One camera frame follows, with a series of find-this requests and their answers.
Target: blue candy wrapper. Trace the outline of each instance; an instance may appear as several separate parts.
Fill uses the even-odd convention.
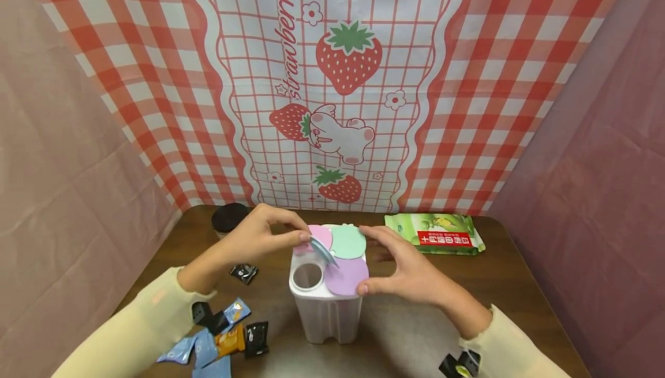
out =
[[[208,329],[201,330],[194,335],[194,353],[196,353],[196,362],[194,368],[201,369],[217,359],[219,353],[215,345],[215,338]]]
[[[192,378],[231,378],[231,357],[227,355],[204,369],[194,369]]]
[[[192,353],[194,342],[196,338],[188,336],[176,343],[170,351],[157,358],[158,362],[175,362],[180,365],[187,365],[189,363],[189,355]]]
[[[245,304],[241,298],[237,298],[233,304],[224,309],[224,316],[226,316],[226,320],[229,321],[229,325],[222,331],[222,333],[225,334],[233,329],[233,326],[245,317],[248,317],[250,313],[251,310],[249,309],[249,306]]]

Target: black clip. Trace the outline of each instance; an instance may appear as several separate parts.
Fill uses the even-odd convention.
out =
[[[439,370],[446,378],[475,378],[480,370],[480,355],[467,349],[456,360],[453,355],[447,355],[439,365]]]
[[[205,327],[215,336],[230,325],[223,310],[213,315],[210,304],[205,302],[196,302],[192,305],[192,319],[194,324]]]

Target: green snack package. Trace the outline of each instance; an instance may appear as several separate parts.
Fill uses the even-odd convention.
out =
[[[423,254],[478,255],[485,251],[471,216],[459,214],[397,214],[385,216],[386,226]]]

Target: strawberry text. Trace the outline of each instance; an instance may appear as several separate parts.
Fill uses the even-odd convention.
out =
[[[287,78],[282,80],[284,84],[289,87],[289,95],[291,98],[302,99],[300,95],[300,82],[297,80],[300,65],[298,60],[295,59],[297,54],[296,45],[297,41],[293,34],[295,30],[295,17],[289,13],[287,7],[294,7],[291,0],[277,0],[279,7],[278,19],[279,29],[275,29],[277,36],[281,38],[282,47],[284,49],[284,67],[287,70]]]

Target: cream sleeve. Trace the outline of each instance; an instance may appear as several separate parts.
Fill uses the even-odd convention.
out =
[[[209,295],[188,293],[170,268],[92,333],[55,371],[56,378],[135,377],[193,327],[192,304]]]
[[[492,306],[490,327],[459,345],[480,355],[479,378],[570,378],[502,311]]]

